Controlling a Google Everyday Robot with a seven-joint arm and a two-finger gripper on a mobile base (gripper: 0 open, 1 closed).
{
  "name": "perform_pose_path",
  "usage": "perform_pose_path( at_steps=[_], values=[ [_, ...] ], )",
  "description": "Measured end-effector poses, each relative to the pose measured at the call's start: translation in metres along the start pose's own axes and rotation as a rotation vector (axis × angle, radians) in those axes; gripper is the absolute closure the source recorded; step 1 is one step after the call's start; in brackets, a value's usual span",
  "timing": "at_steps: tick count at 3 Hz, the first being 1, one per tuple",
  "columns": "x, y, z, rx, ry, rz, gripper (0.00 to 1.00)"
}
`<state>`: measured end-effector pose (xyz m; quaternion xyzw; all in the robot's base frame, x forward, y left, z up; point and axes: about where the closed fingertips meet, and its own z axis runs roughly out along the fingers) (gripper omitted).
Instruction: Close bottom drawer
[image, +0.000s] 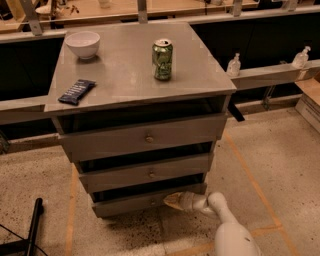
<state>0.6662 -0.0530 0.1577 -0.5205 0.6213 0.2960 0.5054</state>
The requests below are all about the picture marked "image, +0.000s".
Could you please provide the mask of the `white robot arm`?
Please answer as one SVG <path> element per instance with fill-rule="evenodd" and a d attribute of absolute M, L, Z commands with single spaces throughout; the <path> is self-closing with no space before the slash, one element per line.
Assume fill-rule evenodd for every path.
<path fill-rule="evenodd" d="M 166 196 L 164 203 L 177 210 L 219 217 L 221 225 L 215 234 L 216 256 L 264 256 L 251 233 L 235 218 L 222 193 L 176 192 Z"/>

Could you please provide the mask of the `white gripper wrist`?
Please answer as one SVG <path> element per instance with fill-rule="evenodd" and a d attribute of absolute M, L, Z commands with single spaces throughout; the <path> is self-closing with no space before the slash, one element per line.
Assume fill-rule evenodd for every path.
<path fill-rule="evenodd" d="M 193 192 L 175 192 L 167 195 L 163 202 L 174 209 L 184 210 L 189 212 L 200 212 L 207 217 L 214 218 L 217 213 L 212 207 L 211 199 L 213 193 L 208 195 L 197 194 Z"/>

